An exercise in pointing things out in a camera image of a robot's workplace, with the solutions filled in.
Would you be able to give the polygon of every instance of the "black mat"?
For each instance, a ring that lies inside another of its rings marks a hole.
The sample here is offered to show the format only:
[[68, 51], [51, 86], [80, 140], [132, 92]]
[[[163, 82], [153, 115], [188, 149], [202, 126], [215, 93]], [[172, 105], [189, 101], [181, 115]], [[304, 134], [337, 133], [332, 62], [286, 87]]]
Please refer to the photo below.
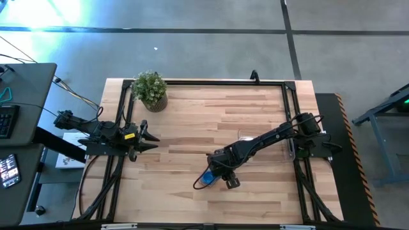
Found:
[[356, 146], [353, 148], [354, 141], [347, 128], [349, 124], [346, 124], [346, 115], [343, 116], [342, 102], [333, 93], [315, 95], [320, 114], [325, 116], [322, 121], [324, 130], [331, 134], [332, 142], [343, 147], [343, 152], [334, 155], [332, 170], [344, 220], [351, 224], [375, 226], [376, 223], [379, 224], [377, 214], [374, 204], [370, 203], [372, 197], [365, 175], [362, 168], [359, 168], [359, 156], [354, 150]]

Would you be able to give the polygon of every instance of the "wooden table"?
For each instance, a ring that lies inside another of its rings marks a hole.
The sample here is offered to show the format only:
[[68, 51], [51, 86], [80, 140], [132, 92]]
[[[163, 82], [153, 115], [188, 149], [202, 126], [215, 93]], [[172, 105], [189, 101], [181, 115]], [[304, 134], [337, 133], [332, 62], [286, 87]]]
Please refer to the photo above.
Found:
[[[122, 81], [107, 79], [100, 120], [114, 121]], [[299, 80], [296, 86], [301, 112], [318, 114], [312, 82]], [[115, 222], [302, 223], [293, 164], [277, 163], [271, 157], [287, 151], [285, 142], [273, 145], [271, 151], [257, 154], [251, 164], [238, 168], [238, 188], [228, 190], [222, 180], [204, 190], [192, 188], [207, 166], [206, 154], [237, 141], [238, 130], [262, 134], [286, 121], [279, 87], [168, 86], [167, 95], [168, 106], [158, 113], [135, 102], [132, 122], [148, 120], [148, 131], [160, 142], [159, 148], [139, 155], [136, 162], [126, 159]], [[82, 193], [84, 209], [101, 189], [106, 161], [107, 157], [100, 157], [89, 170]], [[312, 158], [311, 167], [317, 193], [342, 219], [329, 163]], [[309, 195], [306, 199], [312, 218]], [[109, 194], [106, 210], [110, 200]], [[77, 216], [76, 208], [73, 217]]]

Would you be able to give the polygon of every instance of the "concrete floor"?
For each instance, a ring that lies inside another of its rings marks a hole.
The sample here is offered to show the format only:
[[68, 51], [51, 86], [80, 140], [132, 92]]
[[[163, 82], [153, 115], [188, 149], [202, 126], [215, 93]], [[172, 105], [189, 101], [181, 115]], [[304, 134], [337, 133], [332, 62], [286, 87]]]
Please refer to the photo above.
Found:
[[[287, 0], [292, 29], [405, 31], [405, 0]], [[71, 0], [9, 1], [0, 26], [89, 26], [184, 29], [284, 29], [280, 0]], [[58, 64], [57, 76], [79, 94], [100, 101], [105, 79], [133, 77], [152, 69], [165, 77], [246, 79], [257, 69], [263, 79], [294, 79], [285, 34], [42, 33], [0, 32], [39, 62]], [[408, 83], [408, 36], [294, 36], [303, 80], [318, 93], [339, 93], [349, 119], [378, 105]], [[0, 41], [1, 53], [24, 58]], [[0, 59], [0, 63], [10, 63]], [[52, 86], [45, 107], [71, 109], [91, 118], [82, 101]], [[61, 135], [43, 113], [40, 126]], [[386, 176], [369, 124], [353, 126], [369, 181]], [[371, 188], [380, 222], [406, 229], [409, 183]], [[61, 196], [46, 199], [50, 191]], [[39, 203], [50, 207], [23, 223], [69, 218], [75, 185], [49, 185]], [[59, 206], [59, 211], [52, 211]]]

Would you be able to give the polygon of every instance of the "yellow striped edge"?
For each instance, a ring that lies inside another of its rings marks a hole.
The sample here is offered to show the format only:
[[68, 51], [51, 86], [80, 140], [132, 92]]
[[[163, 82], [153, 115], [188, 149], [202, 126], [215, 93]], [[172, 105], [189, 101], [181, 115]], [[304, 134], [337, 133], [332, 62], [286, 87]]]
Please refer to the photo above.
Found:
[[341, 98], [341, 96], [340, 96], [339, 94], [337, 94], [337, 93], [336, 93], [335, 95], [338, 97], [339, 107], [341, 108], [341, 113], [342, 113], [343, 118], [344, 118], [344, 123], [345, 123], [345, 127], [346, 127], [346, 130], [347, 130], [347, 133], [348, 133], [348, 135], [350, 136], [351, 147], [352, 147], [352, 150], [353, 150], [353, 154], [355, 155], [355, 161], [356, 161], [356, 163], [357, 163], [357, 165], [358, 165], [358, 170], [360, 171], [360, 177], [361, 177], [361, 180], [362, 180], [362, 184], [363, 184], [363, 186], [364, 186], [364, 189], [365, 189], [366, 197], [367, 197], [367, 199], [368, 199], [368, 201], [369, 201], [369, 207], [370, 207], [371, 210], [372, 210], [372, 216], [373, 216], [375, 225], [376, 225], [377, 227], [380, 227], [381, 224], [380, 224], [380, 222], [379, 222], [378, 214], [377, 214], [376, 209], [375, 209], [375, 204], [374, 204], [374, 202], [373, 202], [373, 198], [372, 198], [371, 191], [369, 191], [369, 185], [368, 185], [368, 183], [367, 183], [367, 179], [366, 179], [366, 176], [365, 176], [365, 173], [364, 173], [364, 168], [362, 167], [362, 163], [361, 163], [361, 161], [360, 161], [360, 157], [359, 157], [359, 154], [358, 154], [357, 145], [355, 144], [355, 140], [353, 139], [350, 122], [348, 121], [348, 117], [347, 117], [346, 112], [345, 112], [345, 108], [344, 108], [344, 104], [343, 104], [342, 98]]

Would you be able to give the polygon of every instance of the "black desk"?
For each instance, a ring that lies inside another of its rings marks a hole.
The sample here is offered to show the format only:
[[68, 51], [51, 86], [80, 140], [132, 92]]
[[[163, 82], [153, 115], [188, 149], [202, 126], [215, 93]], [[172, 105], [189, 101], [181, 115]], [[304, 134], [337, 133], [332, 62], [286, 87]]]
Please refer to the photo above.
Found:
[[[19, 153], [17, 163], [21, 182], [8, 189], [0, 188], [0, 226], [15, 225], [21, 221], [44, 146], [80, 162], [85, 162], [83, 149], [37, 127], [57, 65], [55, 63], [26, 63], [8, 64], [8, 66], [14, 69], [14, 72], [9, 70], [1, 76], [3, 81], [0, 82], [0, 92], [10, 87], [13, 100], [6, 105], [14, 102], [20, 106], [20, 111], [11, 138], [0, 139], [0, 156]], [[30, 199], [29, 202], [34, 204], [34, 207], [39, 193], [37, 184], [38, 180], [34, 185], [35, 198]]]
[[42, 144], [0, 149], [0, 158], [5, 158], [10, 154], [15, 155], [21, 177], [21, 181], [16, 185], [7, 189], [0, 188], [0, 226], [20, 223], [43, 149]]

